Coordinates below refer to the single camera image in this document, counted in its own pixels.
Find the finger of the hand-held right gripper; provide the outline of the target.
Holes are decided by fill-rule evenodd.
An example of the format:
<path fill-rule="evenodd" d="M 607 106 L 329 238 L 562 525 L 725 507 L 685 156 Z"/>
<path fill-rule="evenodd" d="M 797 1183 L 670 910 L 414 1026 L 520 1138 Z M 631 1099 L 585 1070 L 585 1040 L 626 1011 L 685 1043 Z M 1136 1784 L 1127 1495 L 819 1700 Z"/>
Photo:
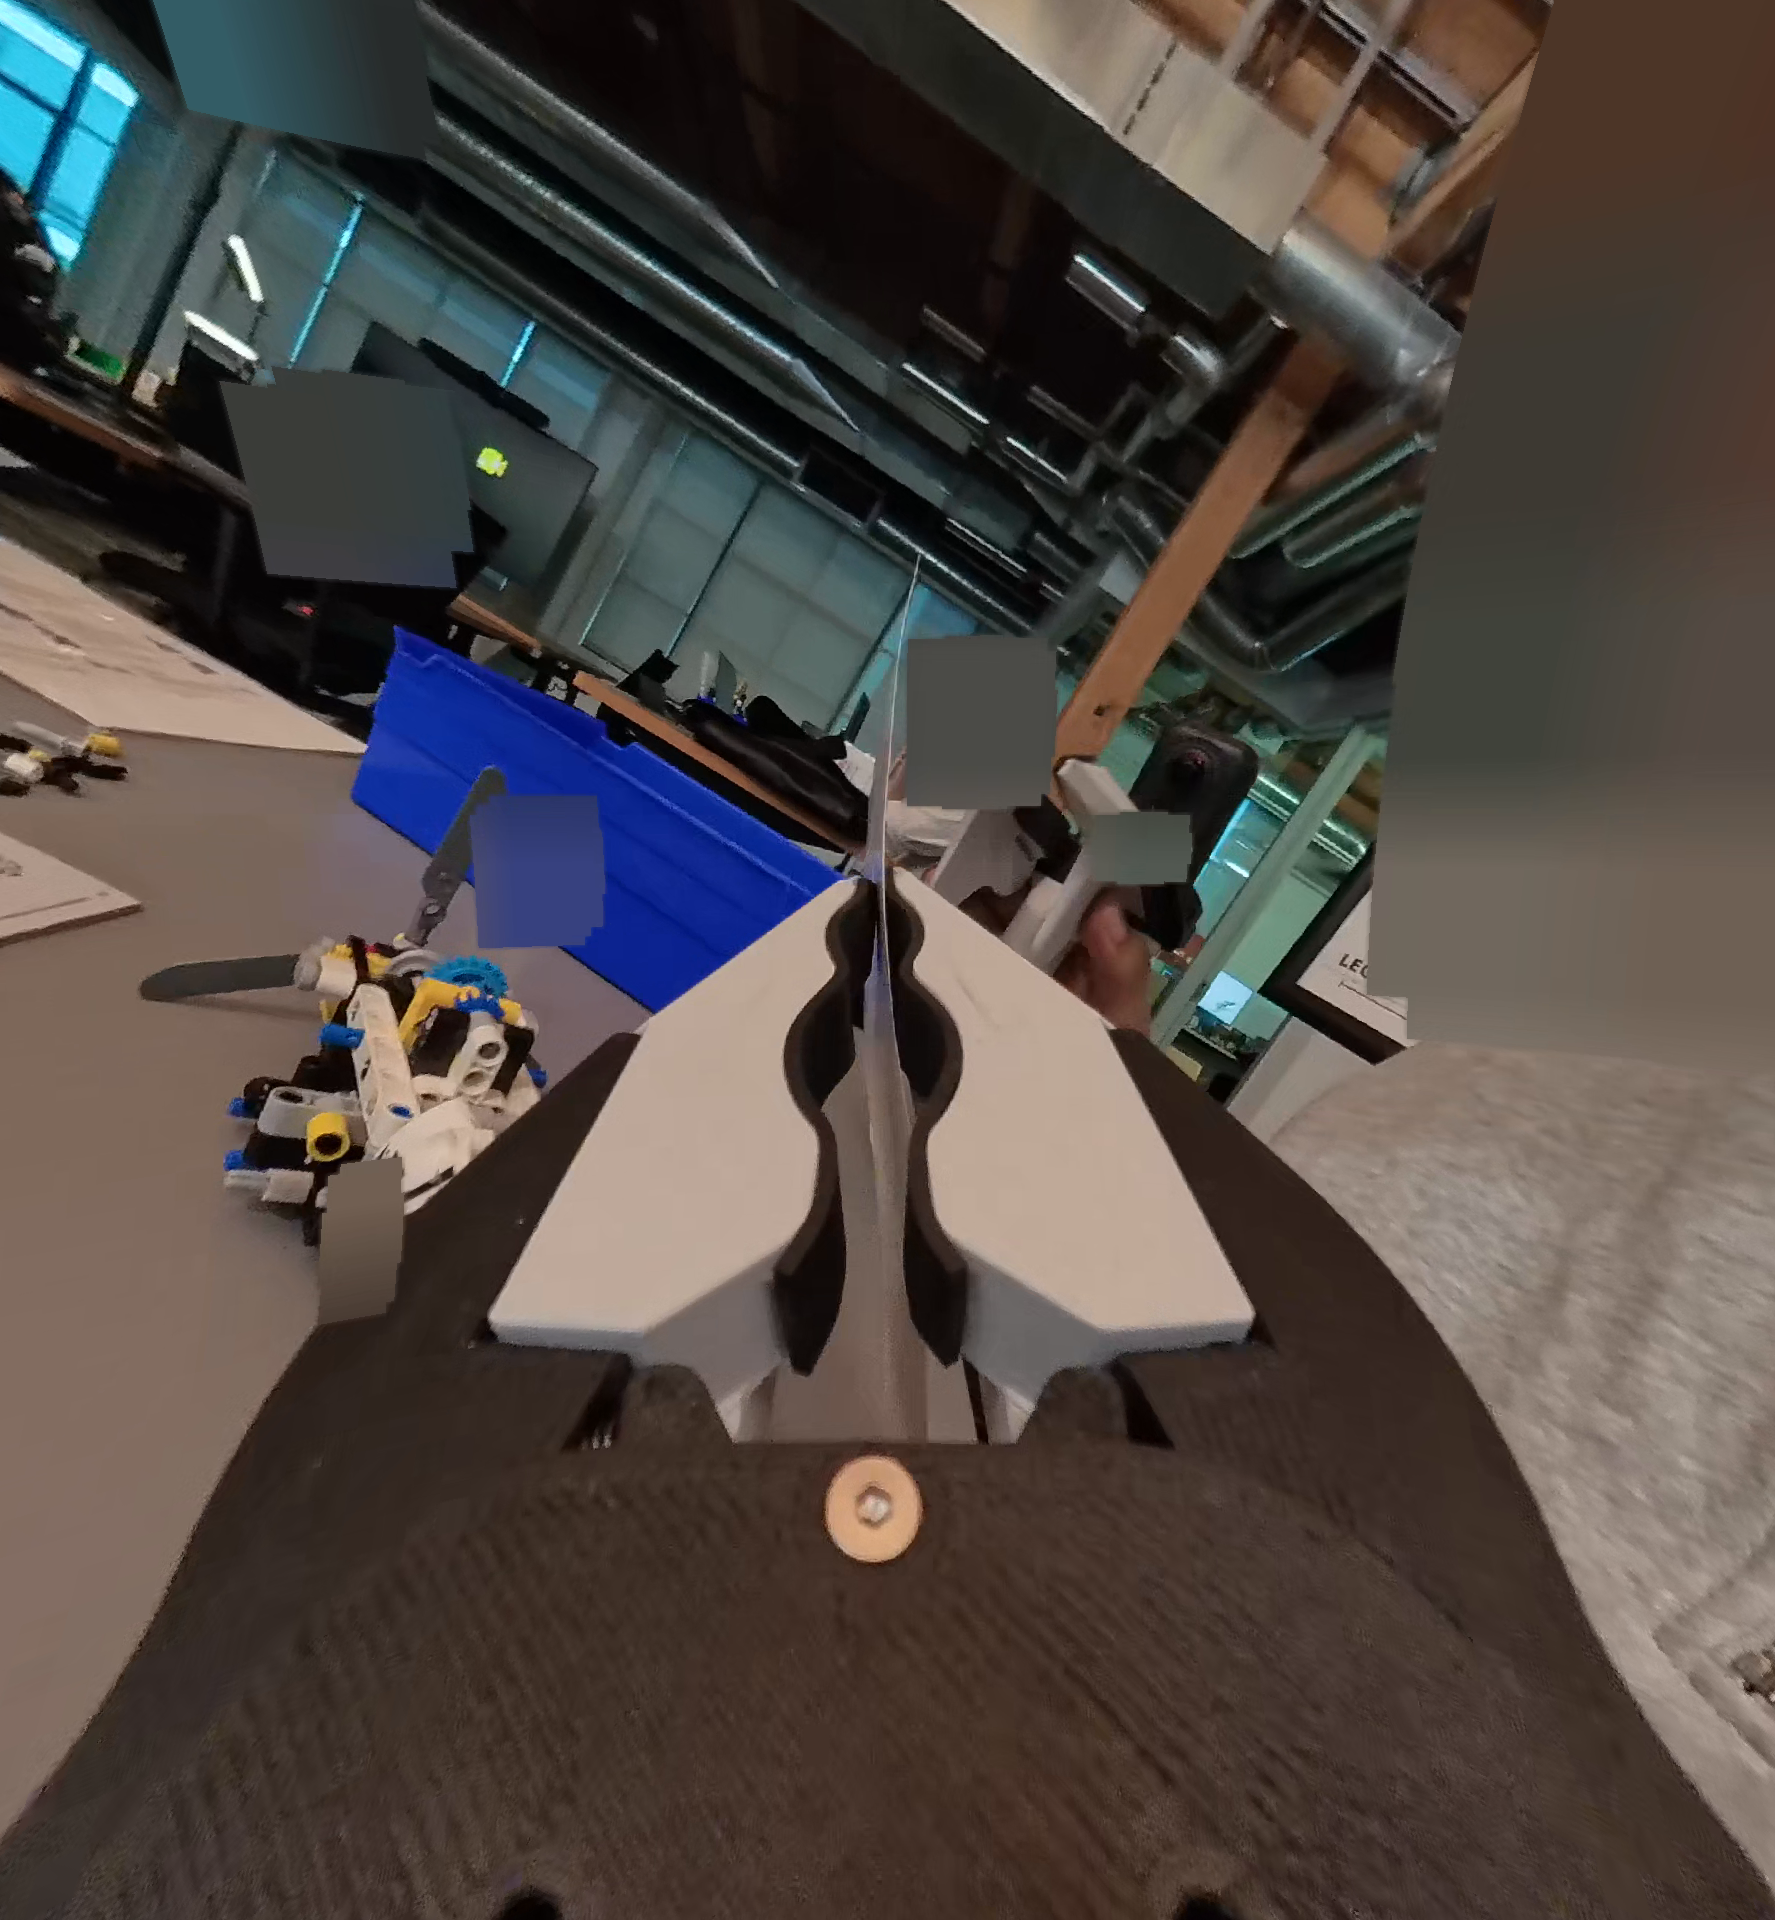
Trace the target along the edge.
<path fill-rule="evenodd" d="M 976 893 L 1010 899 L 1025 896 L 1033 883 L 1064 883 L 1078 858 L 1081 827 L 1127 806 L 1130 798 L 1107 767 L 1067 757 L 1043 798 L 966 814 L 947 847 L 947 903 L 963 904 Z"/>

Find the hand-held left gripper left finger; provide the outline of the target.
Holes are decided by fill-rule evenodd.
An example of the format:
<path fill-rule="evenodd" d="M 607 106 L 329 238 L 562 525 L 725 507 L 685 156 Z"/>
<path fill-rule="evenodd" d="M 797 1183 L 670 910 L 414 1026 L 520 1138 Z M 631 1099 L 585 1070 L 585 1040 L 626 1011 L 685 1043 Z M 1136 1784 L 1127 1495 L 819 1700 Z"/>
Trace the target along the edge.
<path fill-rule="evenodd" d="M 683 1370 L 734 1442 L 827 1353 L 846 1279 L 840 1138 L 878 903 L 813 896 L 647 1017 L 539 1213 L 490 1333 Z"/>

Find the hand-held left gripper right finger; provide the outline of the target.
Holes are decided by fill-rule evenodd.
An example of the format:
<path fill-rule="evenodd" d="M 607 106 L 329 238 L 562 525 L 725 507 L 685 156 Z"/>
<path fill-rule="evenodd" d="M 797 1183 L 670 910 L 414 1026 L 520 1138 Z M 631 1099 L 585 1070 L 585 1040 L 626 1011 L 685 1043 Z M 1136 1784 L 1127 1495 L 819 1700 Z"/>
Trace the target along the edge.
<path fill-rule="evenodd" d="M 1257 1327 L 1130 1072 L 1127 1034 L 922 883 L 882 886 L 905 1087 L 914 1333 L 979 1435 L 1020 1439 L 1064 1371 L 1245 1344 Z"/>

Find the black and white sticker sheet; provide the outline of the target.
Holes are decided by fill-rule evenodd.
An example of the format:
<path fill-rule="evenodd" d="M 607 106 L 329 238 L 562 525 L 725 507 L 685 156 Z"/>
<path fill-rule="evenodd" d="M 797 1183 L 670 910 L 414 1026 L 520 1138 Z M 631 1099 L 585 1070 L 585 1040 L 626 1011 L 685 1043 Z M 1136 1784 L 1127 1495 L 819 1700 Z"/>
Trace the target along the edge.
<path fill-rule="evenodd" d="M 966 1371 L 935 1364 L 905 1315 L 905 1147 L 914 1103 L 899 1072 L 884 909 L 892 876 L 889 798 L 905 782 L 899 667 L 911 610 L 908 599 L 889 648 L 889 677 L 876 701 L 882 736 L 873 747 L 866 832 L 858 854 L 866 965 L 858 977 L 852 1066 L 827 1102 L 843 1206 L 843 1297 L 819 1367 L 774 1380 L 765 1435 L 780 1445 L 971 1446 L 979 1439 Z"/>

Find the loose lego pieces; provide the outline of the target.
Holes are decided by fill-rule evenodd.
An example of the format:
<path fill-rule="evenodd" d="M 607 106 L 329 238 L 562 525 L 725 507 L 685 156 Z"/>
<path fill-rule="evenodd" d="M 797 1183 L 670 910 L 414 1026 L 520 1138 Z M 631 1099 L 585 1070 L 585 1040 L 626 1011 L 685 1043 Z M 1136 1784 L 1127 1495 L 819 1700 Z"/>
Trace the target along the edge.
<path fill-rule="evenodd" d="M 80 782 L 126 782 L 123 747 L 110 733 L 70 737 L 31 723 L 0 729 L 0 796 L 29 796 L 39 786 L 78 792 Z"/>

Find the person's right hand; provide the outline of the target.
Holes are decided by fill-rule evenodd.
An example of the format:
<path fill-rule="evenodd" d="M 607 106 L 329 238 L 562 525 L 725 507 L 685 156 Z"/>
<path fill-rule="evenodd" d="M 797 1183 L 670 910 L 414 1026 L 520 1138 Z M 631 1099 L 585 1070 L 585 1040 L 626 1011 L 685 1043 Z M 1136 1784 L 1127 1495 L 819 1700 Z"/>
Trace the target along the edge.
<path fill-rule="evenodd" d="M 1117 891 L 1088 904 L 1054 979 L 1116 1031 L 1152 1034 L 1152 949 L 1130 923 Z"/>

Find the slanted wooden beam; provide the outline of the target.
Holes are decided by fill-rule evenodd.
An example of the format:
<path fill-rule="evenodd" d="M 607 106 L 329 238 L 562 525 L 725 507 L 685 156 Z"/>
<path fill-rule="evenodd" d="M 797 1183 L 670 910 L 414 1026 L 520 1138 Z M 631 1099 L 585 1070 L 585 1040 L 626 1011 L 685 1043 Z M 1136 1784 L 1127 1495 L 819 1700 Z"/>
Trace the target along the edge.
<path fill-rule="evenodd" d="M 1054 729 L 1054 765 L 1091 760 L 1107 750 L 1342 370 L 1339 352 L 1317 337 L 1296 341 L 1284 355 L 1074 687 Z"/>

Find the white cardboard box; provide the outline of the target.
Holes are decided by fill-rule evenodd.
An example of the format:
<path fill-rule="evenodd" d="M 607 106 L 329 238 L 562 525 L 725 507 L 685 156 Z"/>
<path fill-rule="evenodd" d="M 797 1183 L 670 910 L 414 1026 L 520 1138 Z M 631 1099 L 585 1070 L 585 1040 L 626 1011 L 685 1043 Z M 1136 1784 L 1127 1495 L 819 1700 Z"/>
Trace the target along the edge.
<path fill-rule="evenodd" d="M 1226 1095 L 1226 1113 L 1270 1138 L 1288 1118 L 1409 1043 L 1407 1000 L 1368 972 L 1372 857 L 1284 949 L 1260 997 L 1284 1014 Z"/>

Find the blue plastic bin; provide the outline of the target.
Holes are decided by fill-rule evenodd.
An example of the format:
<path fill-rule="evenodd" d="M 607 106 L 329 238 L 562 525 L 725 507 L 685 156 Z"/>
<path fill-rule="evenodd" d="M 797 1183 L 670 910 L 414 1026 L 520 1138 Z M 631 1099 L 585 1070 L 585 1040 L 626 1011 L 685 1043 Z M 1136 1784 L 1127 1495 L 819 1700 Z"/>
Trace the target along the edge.
<path fill-rule="evenodd" d="M 594 796 L 605 920 L 587 972 L 656 1011 L 835 886 L 809 850 L 636 744 L 407 628 L 352 802 L 431 854 L 483 767 L 515 796 Z"/>

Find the dark computer monitor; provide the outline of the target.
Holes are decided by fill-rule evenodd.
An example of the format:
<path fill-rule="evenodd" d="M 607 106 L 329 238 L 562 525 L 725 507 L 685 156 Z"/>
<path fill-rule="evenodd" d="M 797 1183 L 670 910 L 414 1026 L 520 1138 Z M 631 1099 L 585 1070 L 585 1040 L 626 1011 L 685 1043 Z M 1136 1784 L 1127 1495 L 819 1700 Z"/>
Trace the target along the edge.
<path fill-rule="evenodd" d="M 476 537 L 482 569 L 536 597 L 587 498 L 594 465 L 551 435 L 539 406 L 434 341 L 408 344 L 369 324 L 352 370 L 446 398 L 469 507 L 490 525 Z"/>

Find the printed paper sheet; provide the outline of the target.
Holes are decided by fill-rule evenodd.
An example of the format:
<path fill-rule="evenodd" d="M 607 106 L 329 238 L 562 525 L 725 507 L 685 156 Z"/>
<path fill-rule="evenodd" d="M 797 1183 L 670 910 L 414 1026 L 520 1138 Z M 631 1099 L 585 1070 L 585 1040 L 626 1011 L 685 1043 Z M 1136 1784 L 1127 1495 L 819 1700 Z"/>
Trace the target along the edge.
<path fill-rule="evenodd" d="M 270 752 L 363 744 L 0 540 L 0 677 L 100 733 Z"/>

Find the lego plane model with propeller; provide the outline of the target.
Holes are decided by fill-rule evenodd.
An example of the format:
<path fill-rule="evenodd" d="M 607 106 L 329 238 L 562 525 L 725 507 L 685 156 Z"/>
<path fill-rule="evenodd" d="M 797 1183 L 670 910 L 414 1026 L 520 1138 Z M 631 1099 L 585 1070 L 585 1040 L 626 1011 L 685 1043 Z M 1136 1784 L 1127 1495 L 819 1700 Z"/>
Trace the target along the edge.
<path fill-rule="evenodd" d="M 297 991 L 319 1005 L 319 1034 L 286 1076 L 241 1085 L 227 1113 L 245 1138 L 224 1158 L 224 1188 L 299 1226 L 323 1246 L 332 1188 L 348 1168 L 399 1175 L 421 1211 L 519 1115 L 539 1103 L 539 1023 L 506 975 L 477 955 L 441 955 L 451 899 L 469 876 L 473 818 L 506 796 L 497 767 L 476 776 L 421 874 L 411 925 L 395 940 L 317 940 L 297 955 L 179 962 L 147 975 L 147 1002 L 245 991 Z"/>

